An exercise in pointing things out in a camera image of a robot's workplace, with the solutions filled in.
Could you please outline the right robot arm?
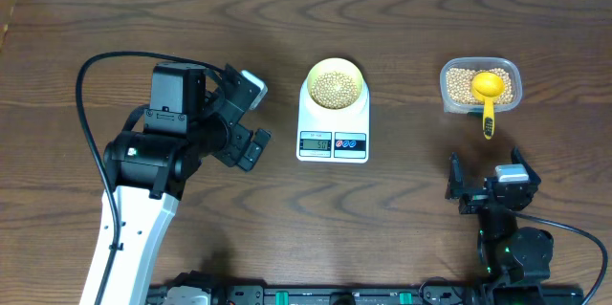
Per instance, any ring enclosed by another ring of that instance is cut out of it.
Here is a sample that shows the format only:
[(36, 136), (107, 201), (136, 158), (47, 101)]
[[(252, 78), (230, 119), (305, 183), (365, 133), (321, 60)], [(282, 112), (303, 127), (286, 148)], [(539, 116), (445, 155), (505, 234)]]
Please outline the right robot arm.
[(521, 228), (517, 216), (541, 183), (515, 147), (510, 164), (499, 165), (480, 187), (469, 187), (456, 153), (450, 155), (445, 197), (458, 211), (478, 217), (477, 251), (488, 277), (467, 290), (468, 304), (542, 304), (540, 283), (550, 277), (554, 239), (543, 229)]

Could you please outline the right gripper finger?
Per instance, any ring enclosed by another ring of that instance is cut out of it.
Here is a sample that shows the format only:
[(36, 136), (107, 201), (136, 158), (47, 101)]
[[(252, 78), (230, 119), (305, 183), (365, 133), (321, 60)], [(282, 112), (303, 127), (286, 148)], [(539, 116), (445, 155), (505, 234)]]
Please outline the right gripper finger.
[(519, 149), (514, 147), (511, 152), (514, 173), (510, 182), (510, 195), (514, 200), (531, 200), (538, 191), (540, 177), (529, 166)]
[(448, 200), (459, 199), (465, 190), (465, 180), (462, 166), (458, 155), (452, 152), (450, 155), (450, 172), (448, 176), (445, 198)]

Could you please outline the yellow measuring scoop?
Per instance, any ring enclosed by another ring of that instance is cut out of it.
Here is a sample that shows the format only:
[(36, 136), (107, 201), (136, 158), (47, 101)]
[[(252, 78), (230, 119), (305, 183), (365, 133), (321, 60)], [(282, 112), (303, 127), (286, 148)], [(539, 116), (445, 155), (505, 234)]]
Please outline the yellow measuring scoop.
[(490, 140), (494, 134), (494, 101), (498, 99), (505, 90), (502, 78), (491, 72), (482, 72), (474, 76), (471, 82), (472, 95), (483, 103), (483, 134)]

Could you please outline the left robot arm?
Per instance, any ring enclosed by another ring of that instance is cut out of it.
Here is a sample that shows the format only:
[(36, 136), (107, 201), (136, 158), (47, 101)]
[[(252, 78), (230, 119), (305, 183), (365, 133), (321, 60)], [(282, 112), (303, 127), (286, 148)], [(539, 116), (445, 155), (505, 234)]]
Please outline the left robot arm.
[(203, 158), (244, 171), (259, 160), (270, 133), (239, 121), (266, 93), (263, 80), (231, 66), (154, 67), (149, 103), (132, 113), (102, 155), (106, 193), (81, 303), (145, 302), (164, 235)]

